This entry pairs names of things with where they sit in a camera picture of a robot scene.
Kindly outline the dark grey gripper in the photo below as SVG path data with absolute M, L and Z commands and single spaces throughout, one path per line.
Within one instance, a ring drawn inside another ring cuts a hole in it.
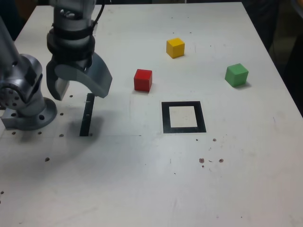
M 88 58 L 76 60 L 68 56 L 54 56 L 46 66 L 46 82 L 54 99 L 62 101 L 69 81 L 85 85 L 94 95 L 108 95 L 112 76 L 102 58 L 94 53 Z

